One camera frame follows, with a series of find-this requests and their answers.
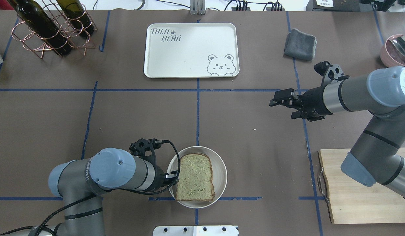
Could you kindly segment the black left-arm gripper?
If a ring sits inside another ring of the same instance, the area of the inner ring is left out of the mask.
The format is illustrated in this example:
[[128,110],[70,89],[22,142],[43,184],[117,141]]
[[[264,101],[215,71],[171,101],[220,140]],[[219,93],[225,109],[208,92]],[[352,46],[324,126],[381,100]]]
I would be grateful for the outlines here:
[[159,166],[156,166],[155,178],[153,181],[153,192],[170,185],[172,180],[176,179],[177,177],[177,174],[166,174]]

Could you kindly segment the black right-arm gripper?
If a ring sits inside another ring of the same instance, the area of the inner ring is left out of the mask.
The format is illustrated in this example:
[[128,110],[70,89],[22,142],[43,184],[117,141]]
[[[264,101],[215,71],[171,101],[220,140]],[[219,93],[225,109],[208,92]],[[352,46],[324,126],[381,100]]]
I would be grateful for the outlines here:
[[285,106],[297,109],[298,111],[292,112],[291,119],[301,118],[310,122],[321,120],[326,115],[332,115],[323,100],[324,89],[325,87],[316,87],[307,90],[300,96],[297,96],[292,88],[276,91],[269,106]]

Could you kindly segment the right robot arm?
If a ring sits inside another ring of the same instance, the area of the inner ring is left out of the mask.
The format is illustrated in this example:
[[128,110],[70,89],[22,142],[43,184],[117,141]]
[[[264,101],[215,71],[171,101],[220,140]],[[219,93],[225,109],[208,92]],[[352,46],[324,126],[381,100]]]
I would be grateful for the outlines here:
[[341,170],[362,185],[379,183],[405,199],[405,158],[397,154],[405,142],[405,67],[376,69],[352,78],[328,61],[314,69],[322,76],[319,87],[301,95],[292,88],[277,91],[269,105],[293,108],[292,119],[310,122],[343,112],[370,112],[373,117]]

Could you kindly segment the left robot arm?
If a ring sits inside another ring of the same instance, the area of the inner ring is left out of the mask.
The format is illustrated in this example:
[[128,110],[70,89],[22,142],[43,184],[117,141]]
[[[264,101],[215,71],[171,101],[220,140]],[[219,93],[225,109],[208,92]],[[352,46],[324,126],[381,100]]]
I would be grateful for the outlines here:
[[152,147],[131,146],[130,151],[105,148],[93,157],[55,167],[49,175],[51,192],[65,206],[64,222],[52,230],[58,236],[104,236],[101,196],[114,190],[144,195],[162,193],[179,180],[180,169],[165,173],[156,164]]

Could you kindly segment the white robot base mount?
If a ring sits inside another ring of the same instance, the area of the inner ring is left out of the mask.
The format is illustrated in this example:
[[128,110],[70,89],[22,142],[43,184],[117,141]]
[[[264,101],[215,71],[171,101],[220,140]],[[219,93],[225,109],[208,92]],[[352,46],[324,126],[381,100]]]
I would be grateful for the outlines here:
[[233,225],[214,226],[158,226],[153,236],[238,236],[239,228]]

